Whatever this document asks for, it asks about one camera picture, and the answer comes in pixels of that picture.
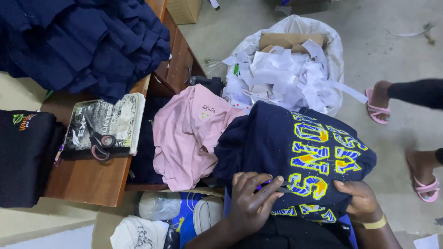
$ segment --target hands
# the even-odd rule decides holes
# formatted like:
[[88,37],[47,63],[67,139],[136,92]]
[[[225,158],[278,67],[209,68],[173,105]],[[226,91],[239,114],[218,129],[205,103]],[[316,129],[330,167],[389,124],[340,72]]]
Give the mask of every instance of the hands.
[[257,172],[234,174],[231,212],[227,220],[235,236],[246,237],[260,230],[269,218],[275,201],[283,196],[284,193],[275,192],[283,183],[282,176],[277,176],[254,194],[257,186],[271,179],[271,175]]
[[367,183],[334,181],[334,185],[338,191],[352,195],[351,203],[346,209],[351,219],[358,222],[377,222],[381,219],[383,211]]

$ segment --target scissors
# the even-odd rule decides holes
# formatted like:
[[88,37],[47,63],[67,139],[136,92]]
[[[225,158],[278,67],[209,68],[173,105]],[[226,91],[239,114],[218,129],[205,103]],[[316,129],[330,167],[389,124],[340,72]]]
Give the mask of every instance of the scissors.
[[[270,182],[271,182],[271,180],[266,181],[266,182],[264,182],[264,183],[258,185],[258,187],[256,188],[256,190],[260,190],[260,189],[263,188],[264,186],[268,185]],[[281,184],[281,187],[277,188],[276,192],[280,192],[280,193],[292,193],[292,192],[293,192],[292,190],[283,187],[283,186],[288,186],[288,185],[294,185],[294,184],[293,184],[293,183],[290,183],[290,182],[283,182],[283,183]]]
[[96,132],[92,126],[91,115],[88,109],[83,108],[83,113],[85,115],[86,124],[88,126],[92,155],[101,163],[107,162],[111,157],[111,153],[106,151],[104,148],[114,147],[117,139],[112,135],[107,134],[103,136]]

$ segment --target wristband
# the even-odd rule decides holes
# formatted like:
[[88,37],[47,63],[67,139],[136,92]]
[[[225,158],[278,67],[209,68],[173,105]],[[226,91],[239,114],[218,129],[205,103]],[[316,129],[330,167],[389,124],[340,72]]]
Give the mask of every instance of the wristband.
[[379,228],[384,227],[388,223],[388,220],[386,219],[386,216],[383,213],[383,216],[377,222],[365,223],[365,222],[358,222],[358,221],[355,221],[355,220],[354,220],[354,222],[362,224],[365,227],[365,229],[379,229]]

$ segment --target concrete floor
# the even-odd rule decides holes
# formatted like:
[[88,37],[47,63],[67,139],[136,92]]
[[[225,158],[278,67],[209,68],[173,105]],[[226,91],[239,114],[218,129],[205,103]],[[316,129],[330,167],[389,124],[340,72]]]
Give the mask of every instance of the concrete floor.
[[[285,14],[274,11],[277,0],[219,0],[220,10],[208,0],[196,24],[180,25],[200,63],[206,58],[224,59],[248,35],[269,28]],[[294,7],[299,14],[323,21],[341,36],[344,48],[345,84],[364,92],[378,80],[405,82],[420,78],[443,78],[443,31],[440,0],[340,0],[331,4]],[[392,33],[418,32],[434,21],[435,46],[423,36],[391,37]],[[224,77],[226,67],[210,76]],[[429,234],[443,234],[443,226],[434,224],[443,217],[443,197],[435,203],[421,201],[411,188],[404,159],[404,148],[412,141],[420,150],[441,147],[443,124],[440,111],[413,106],[401,101],[390,103],[391,121],[377,124],[365,106],[344,94],[343,106],[336,118],[354,127],[359,138],[373,149],[378,164],[365,179],[377,195],[389,223],[404,248],[414,248],[412,240]],[[435,171],[443,180],[443,169]]]

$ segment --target white plastic bag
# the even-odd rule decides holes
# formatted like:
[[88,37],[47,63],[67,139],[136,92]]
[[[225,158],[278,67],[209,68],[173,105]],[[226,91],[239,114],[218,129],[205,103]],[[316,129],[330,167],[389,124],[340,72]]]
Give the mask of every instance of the white plastic bag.
[[139,215],[150,221],[164,221],[180,213],[180,193],[145,191],[139,202]]
[[[291,15],[280,22],[274,24],[269,29],[262,29],[257,33],[246,37],[232,52],[237,54],[241,51],[248,55],[253,55],[259,50],[259,40],[261,33],[299,33],[299,34],[322,34],[327,37],[328,43],[324,49],[327,66],[328,66],[328,80],[344,83],[344,68],[343,68],[343,46],[342,40],[338,33],[329,25],[315,19]],[[228,66],[228,73],[226,75],[227,88],[229,87],[230,77],[234,72],[235,64]],[[338,94],[338,98],[334,103],[329,103],[328,107],[323,111],[324,114],[331,117],[335,116],[342,106],[343,96],[340,90],[334,88]]]

